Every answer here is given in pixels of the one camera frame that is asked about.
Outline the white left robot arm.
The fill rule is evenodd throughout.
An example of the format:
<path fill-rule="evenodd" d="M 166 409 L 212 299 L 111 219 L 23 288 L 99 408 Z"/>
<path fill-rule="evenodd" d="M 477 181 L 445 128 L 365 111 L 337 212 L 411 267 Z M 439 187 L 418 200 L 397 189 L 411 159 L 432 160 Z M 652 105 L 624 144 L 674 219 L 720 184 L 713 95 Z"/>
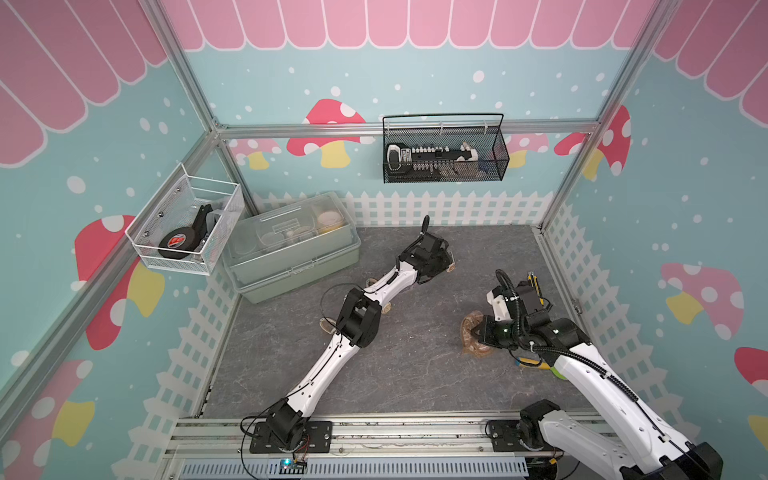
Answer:
<path fill-rule="evenodd" d="M 299 447 L 323 393 L 344 365 L 375 339 L 384 307 L 402 291 L 427 283 L 454 265 L 448 241 L 423 230 L 397 256 L 387 274 L 369 287 L 355 286 L 347 293 L 322 355 L 304 378 L 264 414 L 265 427 L 281 449 L 293 451 Z"/>

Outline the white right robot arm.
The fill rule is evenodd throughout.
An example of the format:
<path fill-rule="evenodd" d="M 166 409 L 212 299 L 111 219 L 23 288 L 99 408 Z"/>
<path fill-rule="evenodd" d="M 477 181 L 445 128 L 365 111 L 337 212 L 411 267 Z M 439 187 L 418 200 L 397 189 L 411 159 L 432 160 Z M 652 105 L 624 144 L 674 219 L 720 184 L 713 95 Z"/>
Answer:
<path fill-rule="evenodd" d="M 529 451 L 548 447 L 574 457 L 604 479 L 718 479 L 724 462 L 655 413 L 568 318 L 552 319 L 536 278 L 513 284 L 502 270 L 487 295 L 493 312 L 471 335 L 480 344 L 536 355 L 569 381 L 613 429 L 615 440 L 582 425 L 556 403 L 540 400 L 520 413 L 514 438 Z"/>

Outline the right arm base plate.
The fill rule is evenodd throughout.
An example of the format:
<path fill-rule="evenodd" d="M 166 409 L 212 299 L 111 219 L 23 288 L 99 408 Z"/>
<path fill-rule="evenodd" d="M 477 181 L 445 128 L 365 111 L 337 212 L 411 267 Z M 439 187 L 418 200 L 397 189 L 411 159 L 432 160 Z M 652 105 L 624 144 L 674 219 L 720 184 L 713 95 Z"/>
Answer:
<path fill-rule="evenodd" d="M 544 440 L 539 427 L 531 420 L 489 420 L 484 433 L 496 453 L 543 453 L 555 458 L 564 454 Z"/>

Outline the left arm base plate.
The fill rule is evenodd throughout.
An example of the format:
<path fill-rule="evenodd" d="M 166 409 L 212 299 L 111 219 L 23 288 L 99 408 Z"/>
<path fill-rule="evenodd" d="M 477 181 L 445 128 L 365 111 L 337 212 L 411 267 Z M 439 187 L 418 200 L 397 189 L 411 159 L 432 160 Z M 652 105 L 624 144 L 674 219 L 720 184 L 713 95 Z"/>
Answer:
<path fill-rule="evenodd" d="M 252 454 L 328 453 L 333 426 L 330 421 L 308 421 L 284 433 L 265 422 L 257 422 L 246 445 Z"/>

